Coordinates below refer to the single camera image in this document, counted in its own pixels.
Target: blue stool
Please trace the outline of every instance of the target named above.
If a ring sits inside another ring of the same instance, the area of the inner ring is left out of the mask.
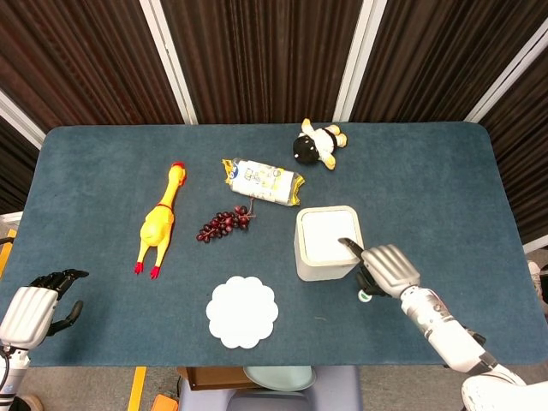
[[[179,411],[361,411],[357,366],[316,366],[316,382],[299,392],[191,391],[183,380]]]

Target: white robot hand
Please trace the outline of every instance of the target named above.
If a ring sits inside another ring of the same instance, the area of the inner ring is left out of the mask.
[[[87,275],[86,271],[72,269],[53,272],[15,293],[0,324],[0,411],[9,410],[14,401],[30,364],[29,350],[47,336],[70,327],[80,316],[84,303],[77,301],[66,319],[51,323],[57,302],[74,280]]]
[[[483,349],[482,336],[459,324],[436,293],[420,287],[419,272],[397,247],[389,245],[364,251],[348,238],[339,241],[362,262],[357,275],[360,292],[400,299],[402,310],[446,364],[474,376],[462,386],[462,400],[468,410],[545,409],[548,382],[526,386],[520,377],[498,364]],[[513,396],[512,401],[500,401],[509,395]],[[510,405],[517,403],[519,408]]]

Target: red chicken feet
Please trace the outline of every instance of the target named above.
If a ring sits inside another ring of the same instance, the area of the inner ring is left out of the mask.
[[[137,263],[135,264],[134,273],[135,274],[141,274],[143,272],[143,263]]]
[[[156,278],[158,278],[159,275],[160,275],[160,267],[155,265],[154,268],[152,268],[151,270],[151,279],[155,280]]]

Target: box lid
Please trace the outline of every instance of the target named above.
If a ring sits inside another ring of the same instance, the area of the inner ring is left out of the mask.
[[[338,239],[348,237],[363,247],[360,223],[352,207],[314,207],[297,215],[301,258],[308,265],[356,265],[359,260]]]

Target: white packaging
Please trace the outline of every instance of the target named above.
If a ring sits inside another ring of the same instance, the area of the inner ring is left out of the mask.
[[[304,281],[336,280],[360,261],[338,239],[348,237],[363,248],[356,211],[347,205],[305,208],[297,214],[295,262]]]
[[[284,206],[297,206],[305,179],[280,167],[235,158],[223,160],[226,182],[232,191]]]

